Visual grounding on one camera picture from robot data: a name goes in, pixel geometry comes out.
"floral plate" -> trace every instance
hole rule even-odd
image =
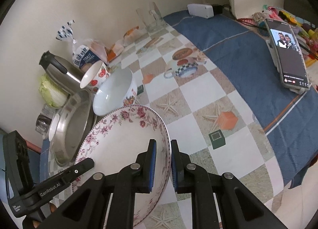
[[[158,203],[169,180],[171,145],[167,128],[160,116],[142,105],[121,107],[104,117],[87,135],[75,163],[92,158],[95,167],[73,182],[73,192],[94,173],[119,172],[146,152],[150,139],[157,141],[155,181],[150,194],[136,194],[134,226],[144,220]]]

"orange cube print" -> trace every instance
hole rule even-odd
[[[236,117],[233,112],[221,112],[217,118],[217,124],[220,129],[232,130],[238,120],[238,117]]]

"person on phone screen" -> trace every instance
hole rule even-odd
[[[282,47],[282,48],[287,48],[287,42],[282,33],[278,33],[279,35],[279,40],[277,41],[277,45]]]
[[[298,48],[297,48],[296,44],[292,42],[292,40],[291,40],[291,38],[289,37],[288,34],[285,34],[285,39],[286,39],[286,43],[287,43],[287,48],[288,49],[292,49],[292,50],[298,51]]]

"phone screen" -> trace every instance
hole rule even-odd
[[[301,49],[296,43],[290,26],[285,22],[266,19],[278,51],[283,80],[287,84],[308,88],[306,68]]]

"smartphone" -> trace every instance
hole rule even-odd
[[[305,61],[296,36],[286,22],[265,19],[271,38],[271,48],[276,51],[277,69],[284,87],[308,91],[310,84]]]

